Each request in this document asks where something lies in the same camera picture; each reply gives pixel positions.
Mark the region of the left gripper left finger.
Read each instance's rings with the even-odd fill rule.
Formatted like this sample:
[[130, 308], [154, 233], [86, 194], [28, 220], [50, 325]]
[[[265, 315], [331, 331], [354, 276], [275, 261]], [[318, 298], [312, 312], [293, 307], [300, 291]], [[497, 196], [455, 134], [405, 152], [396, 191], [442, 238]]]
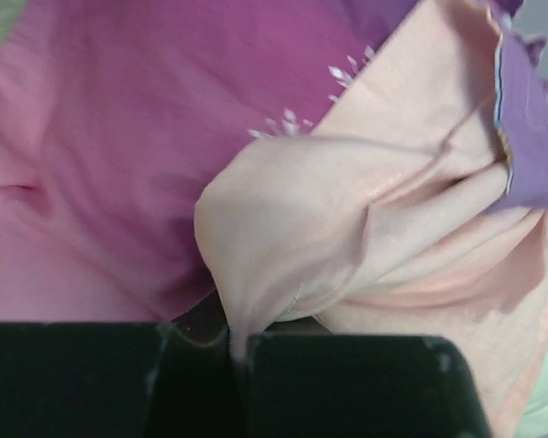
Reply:
[[234, 437], [227, 324], [0, 323], [0, 437]]

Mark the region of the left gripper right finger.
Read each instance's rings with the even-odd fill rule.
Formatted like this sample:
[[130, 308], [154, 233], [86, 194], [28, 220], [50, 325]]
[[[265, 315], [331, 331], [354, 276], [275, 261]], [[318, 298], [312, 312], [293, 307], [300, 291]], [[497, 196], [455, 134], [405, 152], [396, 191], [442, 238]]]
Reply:
[[248, 340], [249, 437], [489, 437], [471, 370], [447, 339], [333, 335], [314, 319]]

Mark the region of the pink purple Elsa pillowcase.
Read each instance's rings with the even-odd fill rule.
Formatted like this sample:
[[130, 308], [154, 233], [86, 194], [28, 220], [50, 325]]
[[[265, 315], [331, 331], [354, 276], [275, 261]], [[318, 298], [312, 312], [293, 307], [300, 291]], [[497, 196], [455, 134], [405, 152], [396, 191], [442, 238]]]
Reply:
[[437, 335], [515, 437], [548, 350], [518, 1], [0, 1], [0, 322]]

